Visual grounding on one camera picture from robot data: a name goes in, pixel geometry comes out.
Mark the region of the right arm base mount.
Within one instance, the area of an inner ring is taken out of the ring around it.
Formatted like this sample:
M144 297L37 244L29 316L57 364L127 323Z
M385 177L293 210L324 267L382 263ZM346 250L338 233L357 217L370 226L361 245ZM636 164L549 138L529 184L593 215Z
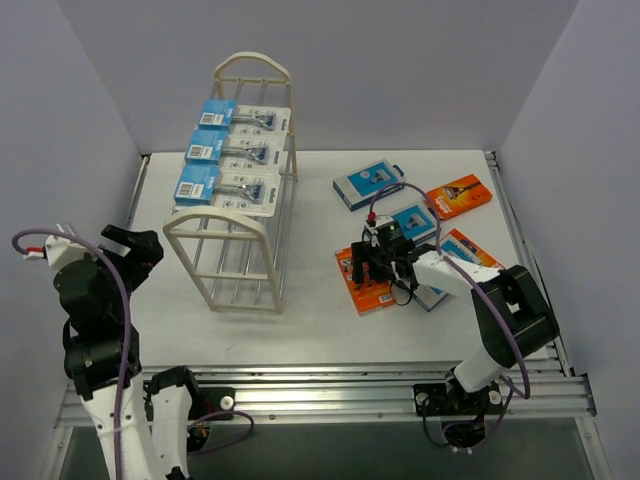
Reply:
M497 415L503 397L496 383L475 393L467 393L449 382L418 383L412 386L415 411L425 417L476 417Z

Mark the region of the cream metal-rod shelf rack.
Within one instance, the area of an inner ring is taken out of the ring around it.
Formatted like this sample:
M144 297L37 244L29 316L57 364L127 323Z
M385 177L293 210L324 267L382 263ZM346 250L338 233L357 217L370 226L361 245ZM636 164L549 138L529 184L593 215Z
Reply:
M213 72L206 99L235 100L241 105L291 109L276 170L248 172L281 175L275 214L250 217L213 206L172 211L163 233L187 275L212 311L280 313L287 248L298 181L292 77L266 54L234 53Z

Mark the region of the blue Gillette razor blister pack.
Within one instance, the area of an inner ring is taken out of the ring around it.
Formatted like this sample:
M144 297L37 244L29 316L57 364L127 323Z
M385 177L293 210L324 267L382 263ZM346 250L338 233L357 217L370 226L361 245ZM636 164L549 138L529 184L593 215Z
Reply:
M197 128L224 130L236 136L285 137L289 132L291 109L241 105L235 100L208 99Z

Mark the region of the orange Gillette Fusion box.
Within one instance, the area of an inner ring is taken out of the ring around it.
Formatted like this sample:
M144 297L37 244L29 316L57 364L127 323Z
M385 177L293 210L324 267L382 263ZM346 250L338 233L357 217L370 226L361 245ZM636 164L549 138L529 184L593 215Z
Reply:
M356 284L353 280L351 248L334 253L338 268L349 292L356 312L362 316L395 304L388 282L375 282L369 279L367 267L364 267L365 281Z

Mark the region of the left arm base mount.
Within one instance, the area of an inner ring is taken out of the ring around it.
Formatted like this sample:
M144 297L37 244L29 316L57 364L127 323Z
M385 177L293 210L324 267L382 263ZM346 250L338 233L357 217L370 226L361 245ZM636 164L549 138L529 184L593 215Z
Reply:
M231 411L236 401L236 389L230 386L205 386L194 395L187 392L190 400L188 420L193 422L206 414L216 413L214 421L228 421L233 418Z

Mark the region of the aluminium rail frame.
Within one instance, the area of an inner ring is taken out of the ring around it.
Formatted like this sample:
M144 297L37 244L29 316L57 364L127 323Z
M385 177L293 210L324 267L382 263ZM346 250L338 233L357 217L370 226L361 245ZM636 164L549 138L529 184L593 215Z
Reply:
M505 266L525 263L496 167L481 151L300 152L292 202L276 222L284 312L209 310L173 249L132 299L146 377L189 365L204 386L231 386L236 405L258 423L355 423L415 418L413 385L434 383L479 346L473 309L446 298L435 311L418 305L359 316L334 252L360 234L366 210L349 212L332 180L386 158L429 190L474 173L494 199L449 225L480 243ZM169 216L182 153L154 153L137 188L134 230L160 232ZM511 418L590 417L584 377L570 374L558 342L528 361L532 398L514 398Z

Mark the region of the blue harry's box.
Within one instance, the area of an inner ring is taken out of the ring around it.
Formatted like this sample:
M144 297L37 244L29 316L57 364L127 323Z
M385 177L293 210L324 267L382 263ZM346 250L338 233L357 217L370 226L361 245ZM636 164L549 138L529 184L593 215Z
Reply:
M381 159L333 180L332 187L351 211L368 206L383 187L405 180L405 172L396 164Z
M441 250L428 251L412 264L417 303L427 312L433 312L449 297L471 304L473 283L486 278L485 266L451 257L442 247Z
M433 211L422 201L408 204L389 214L399 223L404 236L420 245L435 238L436 218Z

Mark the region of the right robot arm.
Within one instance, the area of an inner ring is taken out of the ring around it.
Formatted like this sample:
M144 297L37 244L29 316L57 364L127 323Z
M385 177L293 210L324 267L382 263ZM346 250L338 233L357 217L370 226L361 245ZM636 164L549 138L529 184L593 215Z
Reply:
M417 244L395 221L368 225L350 244L352 281L399 283L413 294L434 287L471 306L479 346L450 371L444 400L455 412L469 411L480 392L496 381L513 394L531 397L525 359L559 335L559 325L530 271L519 264L504 268L481 264L444 248L440 232Z

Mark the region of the upper blue Harry's box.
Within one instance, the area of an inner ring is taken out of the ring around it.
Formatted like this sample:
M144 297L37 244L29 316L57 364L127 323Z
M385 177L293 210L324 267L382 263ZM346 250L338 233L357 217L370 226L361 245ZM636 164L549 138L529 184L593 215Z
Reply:
M351 211L368 206L383 187L405 180L405 172L396 164L381 159L333 180L332 187Z

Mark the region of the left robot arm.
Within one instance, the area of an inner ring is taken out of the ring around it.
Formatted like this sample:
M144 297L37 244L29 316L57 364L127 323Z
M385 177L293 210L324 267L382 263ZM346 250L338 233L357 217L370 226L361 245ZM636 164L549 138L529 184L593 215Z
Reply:
M202 405L194 374L176 366L144 380L131 294L163 259L154 231L113 225L125 254L51 235L45 258L68 319L64 371L89 415L112 479L187 479L187 423Z

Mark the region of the lower blue Harry's box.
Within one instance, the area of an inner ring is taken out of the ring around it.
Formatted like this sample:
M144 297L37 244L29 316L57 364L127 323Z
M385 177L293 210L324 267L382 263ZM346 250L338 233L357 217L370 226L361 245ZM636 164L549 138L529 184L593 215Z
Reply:
M408 204L389 214L399 223L404 236L420 245L435 238L436 218L433 211L422 201Z

